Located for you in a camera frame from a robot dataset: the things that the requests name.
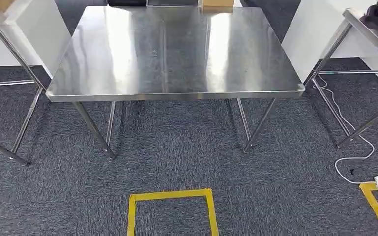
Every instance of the metal leg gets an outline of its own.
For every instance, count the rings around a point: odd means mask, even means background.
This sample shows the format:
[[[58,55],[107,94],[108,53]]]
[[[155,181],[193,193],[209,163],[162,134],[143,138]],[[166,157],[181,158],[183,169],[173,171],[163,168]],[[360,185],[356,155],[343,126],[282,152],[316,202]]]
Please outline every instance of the metal leg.
[[[20,158],[19,156],[17,156],[16,154],[10,152],[6,148],[2,147],[1,145],[0,145],[0,153],[2,153],[3,155],[9,157],[9,159],[11,159],[11,160],[15,160],[16,162],[20,163],[23,166],[27,166],[29,164],[26,160]]]
[[[41,83],[41,81],[37,78],[31,68],[28,66],[27,62],[22,58],[18,50],[15,49],[14,45],[9,41],[9,39],[5,36],[5,34],[0,29],[0,39],[5,44],[5,46],[9,49],[15,59],[19,62],[22,68],[28,73],[32,80],[34,80],[38,86],[42,87],[44,91],[47,91],[45,86]]]
[[[344,122],[342,121],[341,117],[339,116],[339,114],[336,112],[335,108],[333,107],[332,103],[329,101],[329,99],[326,97],[325,93],[323,92],[322,88],[320,87],[320,85],[317,83],[316,79],[312,79],[312,82],[313,84],[316,86],[316,89],[318,90],[319,94],[322,96],[323,100],[325,101],[325,103],[328,105],[328,108],[330,109],[331,113],[333,114],[333,116],[335,117],[336,121],[339,123],[339,125],[341,126],[342,130],[345,132],[345,134],[347,136],[350,135],[350,132],[347,128],[347,126],[344,124]]]
[[[333,53],[336,51],[336,49],[339,47],[339,45],[342,43],[342,41],[344,40],[344,38],[346,37],[346,35],[348,34],[351,28],[352,28],[352,25],[348,23],[345,29],[339,35],[338,39],[334,42],[332,47],[326,53],[325,57],[322,59],[322,61],[319,63],[316,69],[313,71],[312,75],[305,82],[305,86],[307,86],[308,82],[313,80],[319,74],[319,72],[325,67],[326,63],[329,61],[329,59],[331,58]]]
[[[22,138],[24,137],[25,131],[28,127],[29,121],[31,120],[32,114],[34,113],[35,106],[37,105],[38,99],[40,98],[42,91],[43,91],[43,88],[40,87],[38,89],[37,93],[35,94],[34,100],[32,101],[32,103],[29,107],[27,116],[25,117],[24,123],[22,124],[21,129],[18,133],[17,139],[15,140],[14,147],[12,148],[13,153],[17,153],[17,151],[18,151],[19,145],[21,143]]]
[[[80,102],[73,102],[73,105],[76,107],[77,111],[80,113],[80,115],[82,116],[83,120],[86,122],[89,129],[92,131],[92,133],[98,139],[98,141],[102,145],[102,148],[104,149],[104,151],[107,152],[108,155],[112,159],[115,158],[115,154],[112,152],[109,145],[105,142],[105,139],[103,138],[102,134],[99,132],[96,124],[93,122],[92,118],[90,117],[89,113],[87,113],[87,111],[83,107],[83,105]]]
[[[352,74],[378,74],[378,70],[325,70],[320,75],[352,75]]]
[[[0,82],[0,86],[8,86],[8,85],[26,85],[26,84],[34,84],[34,80],[17,80],[17,81],[5,81]]]
[[[260,132],[260,130],[262,128],[262,124],[264,124],[264,121],[267,119],[268,114],[270,114],[271,109],[273,108],[274,103],[276,102],[276,100],[277,100],[276,98],[273,98],[273,100],[271,100],[270,105],[268,105],[268,107],[267,107],[264,115],[262,116],[259,124],[255,128],[254,133],[251,136],[251,139],[248,141],[247,145],[244,147],[244,153],[247,153],[248,149],[253,145],[253,142],[257,139],[258,134],[259,134],[259,132]]]
[[[361,126],[361,128],[355,130],[351,135],[344,138],[342,141],[338,143],[338,147],[340,147],[343,144],[348,143],[350,140],[355,138],[357,135],[360,135],[362,132],[364,132],[366,129],[368,129],[371,125],[375,123],[375,121],[378,119],[378,114],[375,115],[373,118],[371,118],[365,125]]]
[[[242,106],[242,102],[240,98],[237,98],[236,101],[238,102],[239,111],[241,112],[242,123],[244,124],[245,134],[247,135],[247,140],[249,141],[251,138],[250,128],[248,127],[247,117],[245,116],[244,107]]]
[[[108,144],[108,146],[111,144],[111,134],[112,134],[112,128],[114,125],[115,105],[116,105],[116,102],[112,101],[111,112],[109,113],[109,120],[108,120],[108,131],[106,132],[106,143]]]

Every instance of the gray carpet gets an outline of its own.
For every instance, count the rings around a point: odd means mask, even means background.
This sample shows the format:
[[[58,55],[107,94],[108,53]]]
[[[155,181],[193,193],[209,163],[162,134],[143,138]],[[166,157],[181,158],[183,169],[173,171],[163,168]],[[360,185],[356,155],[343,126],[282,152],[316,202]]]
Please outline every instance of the gray carpet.
[[[86,5],[101,0],[56,1],[70,32]],[[249,0],[262,7],[284,37],[298,0]],[[334,60],[331,69],[364,69],[359,59]],[[36,68],[39,76],[45,76]],[[0,80],[25,78],[19,68],[0,68]],[[361,125],[378,112],[378,78],[326,77],[344,115]],[[0,142],[11,147],[35,94],[34,85],[0,88]],[[245,99],[251,125],[268,100]],[[108,103],[85,103],[105,132]],[[0,155],[0,235],[120,234],[127,229],[131,193],[211,188],[220,233],[378,234],[378,220],[357,185],[335,172],[334,161],[369,152],[343,133],[320,96],[277,103],[251,153],[235,100],[125,102],[116,111],[109,160],[70,104],[42,96],[19,150],[27,168]],[[340,164],[355,180],[378,175],[378,124],[366,131],[377,151],[367,161]],[[205,199],[137,202],[138,234],[208,234]]]

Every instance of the stainless steel table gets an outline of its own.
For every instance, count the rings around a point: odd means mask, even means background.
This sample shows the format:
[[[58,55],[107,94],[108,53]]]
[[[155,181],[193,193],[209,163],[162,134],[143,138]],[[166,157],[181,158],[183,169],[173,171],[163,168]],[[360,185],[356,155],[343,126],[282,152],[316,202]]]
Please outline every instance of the stainless steel table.
[[[236,98],[252,145],[277,98],[305,88],[259,8],[87,7],[47,96],[73,102],[103,149],[115,101]],[[253,134],[241,98],[273,98]],[[106,139],[81,102],[113,101]]]
[[[357,11],[352,8],[348,8],[344,11],[343,16],[345,20],[348,22],[342,31],[340,32],[338,38],[332,45],[332,47],[329,49],[329,51],[326,53],[324,58],[320,61],[320,63],[317,65],[313,73],[309,76],[307,79],[305,85],[308,85],[308,82],[312,82],[316,89],[318,90],[319,94],[323,97],[323,100],[328,105],[328,108],[330,109],[331,113],[335,117],[336,121],[341,126],[342,130],[344,131],[346,137],[342,139],[337,146],[341,147],[343,144],[349,142],[353,138],[355,138],[357,135],[364,132],[366,129],[368,129],[371,125],[373,125],[378,120],[378,114],[374,115],[368,122],[366,122],[364,125],[362,125],[360,128],[355,130],[354,132],[350,132],[345,125],[344,121],[341,119],[340,115],[332,105],[332,103],[329,101],[327,96],[322,90],[322,87],[319,85],[319,83],[316,81],[316,77],[320,75],[334,75],[334,74],[378,74],[378,70],[351,70],[351,71],[322,71],[323,67],[326,65],[326,63],[329,61],[333,53],[336,51],[336,49],[339,47],[339,45],[342,43],[342,41],[347,36],[349,30],[354,27],[357,29],[362,36],[364,36],[368,41],[370,41],[374,46],[378,48],[378,30],[370,29],[367,27],[367,21],[365,20],[365,16],[360,11]]]
[[[18,163],[20,163],[23,166],[28,165],[28,161],[20,158],[16,153],[18,151],[18,148],[21,144],[21,141],[24,137],[25,131],[27,130],[29,121],[31,120],[32,114],[35,110],[35,106],[38,102],[38,99],[42,93],[42,91],[46,91],[46,87],[42,84],[42,82],[37,78],[37,76],[34,74],[34,72],[31,70],[31,68],[27,65],[26,61],[23,59],[21,54],[18,52],[16,47],[10,42],[9,38],[5,35],[4,31],[1,29],[1,26],[4,24],[4,21],[6,20],[6,16],[4,13],[0,13],[0,40],[4,45],[8,48],[8,50],[12,53],[12,55],[15,57],[15,59],[19,62],[19,64],[23,67],[23,69],[26,71],[28,76],[30,77],[29,80],[20,80],[20,81],[1,81],[0,86],[10,86],[10,85],[23,85],[23,84],[37,84],[38,90],[35,94],[35,97],[29,107],[29,111],[24,119],[24,122],[21,126],[20,131],[18,132],[18,136],[15,140],[14,146],[12,147],[12,150],[9,151],[2,145],[0,145],[0,153],[4,154],[5,156],[9,157],[11,160],[15,160]]]

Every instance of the white cable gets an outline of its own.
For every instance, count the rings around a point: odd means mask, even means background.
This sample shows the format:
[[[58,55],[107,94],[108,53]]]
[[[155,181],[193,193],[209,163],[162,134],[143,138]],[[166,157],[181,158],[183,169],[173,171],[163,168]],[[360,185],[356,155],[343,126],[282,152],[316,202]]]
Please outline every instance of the white cable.
[[[338,109],[338,113],[339,113],[339,116],[341,117],[341,119],[342,119],[343,121],[345,121],[349,126],[351,126],[351,128],[352,128],[353,130],[355,130],[355,127],[354,127],[354,126],[353,126],[353,125],[352,125],[347,119],[345,119],[344,116],[342,115],[341,109],[339,108],[338,103],[336,103],[336,101],[335,101],[334,92],[326,88],[326,87],[328,86],[328,82],[325,81],[321,76],[318,75],[318,77],[319,77],[319,78],[325,83],[325,85],[322,86],[321,89],[326,90],[326,91],[328,91],[328,92],[331,93],[332,101],[333,101],[333,103],[335,104],[336,108]],[[368,140],[366,140],[364,137],[362,137],[361,135],[358,135],[358,136],[359,136],[363,141],[365,141],[366,143],[368,143],[368,144],[371,146],[371,148],[372,148],[373,150],[370,152],[370,154],[368,154],[368,155],[365,156],[365,157],[344,157],[344,158],[338,159],[338,160],[335,161],[335,169],[336,169],[336,172],[337,172],[337,173],[338,173],[343,179],[345,179],[345,180],[346,180],[347,182],[349,182],[349,183],[353,183],[353,184],[372,183],[373,181],[367,181],[367,182],[354,182],[354,181],[351,181],[351,180],[347,179],[347,178],[346,178],[346,177],[345,177],[345,176],[339,171],[339,169],[338,169],[338,163],[339,163],[340,161],[343,161],[343,160],[355,160],[355,159],[358,159],[358,160],[365,160],[365,159],[369,158],[371,155],[373,155],[374,151],[376,150],[376,149],[374,148],[374,145],[373,145],[372,143],[370,143]]]

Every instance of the yellow tape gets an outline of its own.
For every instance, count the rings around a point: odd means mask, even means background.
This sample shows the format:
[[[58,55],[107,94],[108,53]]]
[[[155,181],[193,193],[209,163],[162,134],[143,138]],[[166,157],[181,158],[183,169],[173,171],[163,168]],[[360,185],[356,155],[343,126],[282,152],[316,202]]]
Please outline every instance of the yellow tape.
[[[134,235],[135,229],[135,194],[129,196],[129,209],[128,209],[128,231],[127,235]]]
[[[145,200],[158,200],[167,198],[187,198],[187,197],[206,197],[207,208],[209,211],[210,230],[213,236],[218,236],[218,223],[216,221],[215,203],[213,202],[212,189],[196,189],[182,190],[171,192],[155,192],[155,193],[138,193],[129,196],[128,210],[128,236],[133,236],[135,232],[135,202]]]
[[[364,194],[365,198],[367,199],[368,203],[370,204],[371,208],[373,209],[374,213],[376,214],[378,218],[378,202],[376,198],[374,197],[373,193],[371,191],[378,190],[375,183],[362,183],[359,185],[359,187],[362,190],[362,193]]]
[[[213,236],[218,236],[218,222],[216,221],[215,203],[213,202],[212,189],[207,189],[206,201],[207,208],[209,209],[210,230]]]

